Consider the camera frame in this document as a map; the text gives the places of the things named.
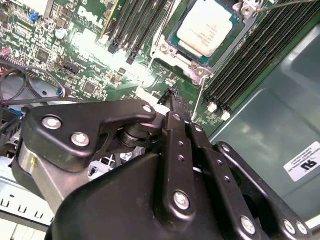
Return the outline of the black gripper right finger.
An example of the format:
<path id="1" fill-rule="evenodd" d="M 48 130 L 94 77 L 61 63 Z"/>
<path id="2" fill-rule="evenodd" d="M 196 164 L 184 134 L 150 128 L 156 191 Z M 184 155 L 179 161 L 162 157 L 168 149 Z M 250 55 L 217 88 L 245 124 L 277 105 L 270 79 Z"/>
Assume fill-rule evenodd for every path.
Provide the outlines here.
<path id="1" fill-rule="evenodd" d="M 312 231 L 280 196 L 227 143 L 211 144 L 191 120 L 188 104 L 177 97 L 186 120 L 199 193 L 198 213 L 180 240 L 309 240 Z"/>

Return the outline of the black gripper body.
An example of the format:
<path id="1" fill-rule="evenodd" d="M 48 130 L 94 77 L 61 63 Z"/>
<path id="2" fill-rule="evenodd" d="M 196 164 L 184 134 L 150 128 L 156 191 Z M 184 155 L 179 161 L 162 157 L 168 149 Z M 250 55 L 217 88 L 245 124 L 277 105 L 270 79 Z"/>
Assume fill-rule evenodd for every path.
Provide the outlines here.
<path id="1" fill-rule="evenodd" d="M 165 183 L 157 154 L 140 156 L 71 193 L 49 227 L 48 240 L 235 240 L 233 226 L 217 215 L 201 173 L 189 166 L 180 178 L 195 190 L 189 225 L 164 222 L 159 207 Z"/>

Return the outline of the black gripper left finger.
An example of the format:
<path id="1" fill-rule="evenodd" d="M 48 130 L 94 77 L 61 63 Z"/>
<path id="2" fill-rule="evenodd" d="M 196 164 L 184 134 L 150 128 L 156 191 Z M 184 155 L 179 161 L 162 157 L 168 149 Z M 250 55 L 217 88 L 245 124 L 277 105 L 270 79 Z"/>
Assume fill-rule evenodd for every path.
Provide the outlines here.
<path id="1" fill-rule="evenodd" d="M 141 99 L 32 108 L 22 120 L 13 174 L 53 212 L 80 187 L 149 154 L 159 155 L 164 176 L 164 222 L 191 222 L 195 190 L 181 180 L 193 167 L 187 122 L 176 89 L 151 105 Z"/>

